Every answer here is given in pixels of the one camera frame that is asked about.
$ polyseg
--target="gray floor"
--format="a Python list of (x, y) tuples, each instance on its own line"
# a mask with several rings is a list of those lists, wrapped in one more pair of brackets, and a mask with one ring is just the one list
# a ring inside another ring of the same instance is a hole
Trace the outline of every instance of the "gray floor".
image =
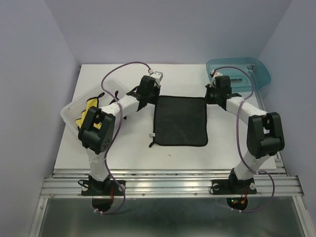
[[(225, 204), (225, 199), (218, 199)], [(250, 198), (248, 209), (267, 198)], [(209, 199), (127, 200), (120, 213), (101, 216), (90, 199), (50, 199), (41, 237), (300, 237), (304, 236), (291, 197), (268, 208), (238, 214)]]

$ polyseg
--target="robotic arm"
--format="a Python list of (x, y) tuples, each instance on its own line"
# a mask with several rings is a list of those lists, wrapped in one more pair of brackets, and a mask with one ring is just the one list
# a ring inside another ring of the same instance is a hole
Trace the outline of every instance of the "robotic arm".
[(206, 103), (221, 106), (248, 125), (248, 151), (243, 157), (244, 162), (232, 169), (228, 180), (214, 180), (210, 191), (215, 195), (230, 195), (242, 194), (247, 189), (249, 194), (256, 194), (255, 172), (270, 156), (284, 148), (280, 115), (260, 110), (245, 102), (241, 95), (232, 93), (229, 76), (216, 73), (213, 79), (212, 84), (206, 86)]
[[(148, 103), (156, 104), (162, 77), (163, 74), (160, 72), (143, 76), (139, 86), (118, 102), (101, 108), (91, 107), (87, 111), (78, 138), (89, 156), (90, 174), (85, 187), (95, 191), (94, 195), (102, 194), (109, 186), (109, 173), (105, 167), (104, 155), (112, 143), (115, 126), (120, 120), (118, 103), (122, 107), (123, 117), (141, 110)], [(99, 123), (102, 123), (100, 129), (94, 126)]]

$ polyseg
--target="teal plastic basket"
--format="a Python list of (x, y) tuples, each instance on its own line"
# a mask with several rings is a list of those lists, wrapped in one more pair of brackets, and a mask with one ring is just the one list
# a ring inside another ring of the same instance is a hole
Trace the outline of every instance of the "teal plastic basket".
[[(223, 58), (210, 60), (206, 64), (206, 70), (210, 80), (211, 71), (222, 66), (235, 66), (248, 73), (255, 84), (255, 89), (260, 89), (271, 82), (267, 68), (261, 61), (255, 58)], [(223, 68), (219, 69), (218, 72), (231, 78), (233, 92), (251, 91), (249, 78), (239, 70)]]

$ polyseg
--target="white table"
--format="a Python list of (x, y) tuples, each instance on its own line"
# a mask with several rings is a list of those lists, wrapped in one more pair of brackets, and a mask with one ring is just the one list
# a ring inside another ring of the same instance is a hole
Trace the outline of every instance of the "white table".
[[(82, 65), (74, 98), (101, 82), (103, 76), (118, 65)], [(209, 83), (205, 65), (151, 64), (163, 72), (161, 95), (204, 97)], [(147, 69), (143, 65), (124, 67), (111, 76), (127, 88), (137, 86)], [(249, 100), (258, 107), (255, 96)], [(204, 147), (164, 147), (148, 145), (153, 131), (154, 106), (148, 105), (124, 120), (117, 140), (108, 154), (111, 169), (212, 169), (230, 170), (240, 162), (236, 144), (236, 117), (215, 105), (207, 106), (208, 144)], [(240, 123), (242, 152), (246, 152), (246, 125)], [(274, 157), (263, 169), (276, 169)], [(88, 157), (77, 137), (65, 127), (55, 169), (89, 169)]]

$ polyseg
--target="yellow cloth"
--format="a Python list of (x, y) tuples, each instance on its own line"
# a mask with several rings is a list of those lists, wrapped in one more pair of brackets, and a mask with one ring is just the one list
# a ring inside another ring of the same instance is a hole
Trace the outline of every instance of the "yellow cloth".
[[(87, 114), (88, 109), (90, 109), (92, 106), (94, 107), (99, 107), (99, 98), (101, 98), (102, 96), (104, 96), (104, 92), (101, 93), (99, 96), (97, 97), (93, 97), (87, 100), (87, 105), (86, 105), (86, 109), (84, 111), (82, 111), (81, 113), (81, 118), (76, 120), (76, 124), (78, 125), (79, 128), (81, 128), (82, 123), (84, 121), (84, 118)], [(102, 123), (95, 123), (93, 126), (100, 129), (101, 128)]]

